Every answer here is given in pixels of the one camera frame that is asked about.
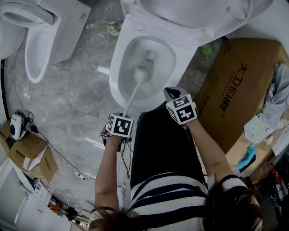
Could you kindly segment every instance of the woman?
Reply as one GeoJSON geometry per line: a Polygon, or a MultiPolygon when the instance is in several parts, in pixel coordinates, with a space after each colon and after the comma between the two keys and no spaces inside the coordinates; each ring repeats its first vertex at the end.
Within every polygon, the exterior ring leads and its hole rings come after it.
{"type": "Polygon", "coordinates": [[[89,230],[260,230],[260,208],[233,174],[222,149],[199,121],[187,123],[209,179],[208,191],[194,143],[164,108],[141,114],[131,169],[131,206],[120,211],[117,147],[107,139],[95,180],[89,230]]]}

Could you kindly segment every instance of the marble floor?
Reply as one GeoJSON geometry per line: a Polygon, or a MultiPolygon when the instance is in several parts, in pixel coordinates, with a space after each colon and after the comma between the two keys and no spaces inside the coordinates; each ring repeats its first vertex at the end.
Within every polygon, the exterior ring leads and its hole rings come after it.
{"type": "MultiPolygon", "coordinates": [[[[92,6],[87,24],[123,20],[119,0],[83,0],[92,6]]],[[[103,149],[99,134],[109,114],[123,109],[113,99],[108,76],[97,71],[98,66],[110,68],[117,37],[103,28],[84,29],[72,56],[54,65],[40,83],[33,84],[27,78],[24,63],[25,42],[15,54],[6,60],[11,80],[5,79],[5,93],[9,115],[21,110],[20,98],[26,113],[34,114],[40,132],[79,171],[96,176],[103,149]]],[[[204,55],[200,49],[185,71],[179,86],[196,96],[219,48],[220,40],[211,43],[214,54],[204,55]]],[[[137,120],[138,114],[129,113],[137,120]]],[[[75,169],[54,153],[58,172],[53,179],[54,195],[75,209],[89,211],[94,201],[94,180],[81,180],[75,169]]],[[[124,158],[129,163],[129,151],[124,158]]],[[[117,181],[123,185],[126,170],[121,158],[117,160],[117,181]]]]}

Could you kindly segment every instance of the green object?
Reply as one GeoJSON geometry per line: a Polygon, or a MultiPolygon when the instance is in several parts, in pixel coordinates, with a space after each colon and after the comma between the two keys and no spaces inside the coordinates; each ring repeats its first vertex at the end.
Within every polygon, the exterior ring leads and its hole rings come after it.
{"type": "Polygon", "coordinates": [[[203,53],[205,56],[211,56],[214,53],[214,50],[210,44],[205,44],[200,47],[201,53],[203,53]]]}
{"type": "Polygon", "coordinates": [[[111,34],[112,36],[118,36],[121,32],[122,22],[112,21],[109,23],[93,23],[86,27],[86,29],[98,28],[103,30],[106,33],[111,34]]]}

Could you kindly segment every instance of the wire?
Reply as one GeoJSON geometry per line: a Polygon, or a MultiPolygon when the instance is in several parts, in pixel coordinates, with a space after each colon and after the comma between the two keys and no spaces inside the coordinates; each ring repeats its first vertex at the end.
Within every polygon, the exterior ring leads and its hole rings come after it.
{"type": "Polygon", "coordinates": [[[55,147],[53,147],[53,145],[48,141],[48,139],[46,139],[46,137],[45,137],[41,132],[39,132],[39,134],[50,144],[50,146],[51,146],[63,159],[65,159],[65,160],[68,162],[68,163],[64,163],[64,164],[70,164],[73,168],[75,168],[75,169],[78,171],[79,174],[81,174],[80,171],[78,170],[78,168],[75,167],[73,164],[71,164],[70,161],[67,160],[64,156],[62,156],[62,155],[60,154],[60,152],[57,151],[55,147]]]}
{"type": "MultiPolygon", "coordinates": [[[[130,149],[130,159],[131,159],[131,153],[134,153],[132,150],[131,150],[131,145],[129,146],[129,145],[127,145],[128,146],[128,148],[130,149]]],[[[129,168],[128,168],[128,172],[130,172],[130,170],[131,170],[131,161],[130,161],[130,166],[129,166],[129,168]]]]}
{"type": "Polygon", "coordinates": [[[33,113],[31,111],[28,112],[27,118],[32,119],[32,121],[34,122],[34,115],[33,115],[33,113]]]}
{"type": "Polygon", "coordinates": [[[124,146],[124,148],[123,148],[123,150],[122,150],[122,152],[121,152],[121,158],[122,158],[122,161],[123,161],[123,163],[124,163],[124,165],[125,165],[125,167],[126,167],[127,178],[130,178],[130,172],[128,171],[128,168],[127,168],[127,166],[126,166],[125,159],[123,158],[123,153],[124,153],[125,149],[126,149],[126,143],[125,143],[125,146],[124,146]]]}
{"type": "Polygon", "coordinates": [[[87,179],[95,180],[94,178],[90,178],[90,177],[88,177],[88,178],[84,178],[83,180],[87,180],[87,179]]]}
{"type": "Polygon", "coordinates": [[[27,116],[27,114],[26,114],[26,112],[25,112],[25,110],[24,110],[24,107],[23,107],[23,105],[22,105],[22,102],[20,101],[20,98],[19,98],[19,96],[18,96],[18,94],[17,94],[17,91],[16,91],[16,89],[15,89],[15,86],[14,86],[14,84],[13,84],[13,82],[12,82],[12,79],[11,79],[11,76],[10,76],[10,74],[9,74],[9,71],[8,71],[5,67],[1,67],[1,66],[0,66],[0,68],[3,68],[3,69],[7,72],[8,76],[9,76],[9,79],[10,79],[10,82],[11,82],[11,85],[12,85],[12,87],[13,87],[13,89],[14,89],[14,92],[15,92],[15,94],[16,94],[16,96],[17,96],[17,99],[18,99],[18,101],[19,101],[19,103],[20,103],[20,105],[21,105],[21,109],[23,110],[23,113],[27,116]]]}

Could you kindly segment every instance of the toilet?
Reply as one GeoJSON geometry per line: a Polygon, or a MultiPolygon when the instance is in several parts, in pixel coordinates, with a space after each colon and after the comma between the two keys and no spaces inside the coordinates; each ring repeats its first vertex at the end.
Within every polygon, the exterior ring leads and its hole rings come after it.
{"type": "Polygon", "coordinates": [[[0,20],[0,60],[6,59],[21,47],[25,33],[26,28],[0,20]]]}
{"type": "Polygon", "coordinates": [[[114,50],[109,85],[125,107],[136,87],[133,72],[148,69],[131,109],[151,111],[176,86],[197,48],[220,38],[265,11],[273,0],[121,0],[125,20],[114,50]]]}
{"type": "Polygon", "coordinates": [[[80,38],[91,7],[77,0],[1,0],[0,17],[28,28],[25,68],[38,83],[54,63],[68,59],[80,38]]]}

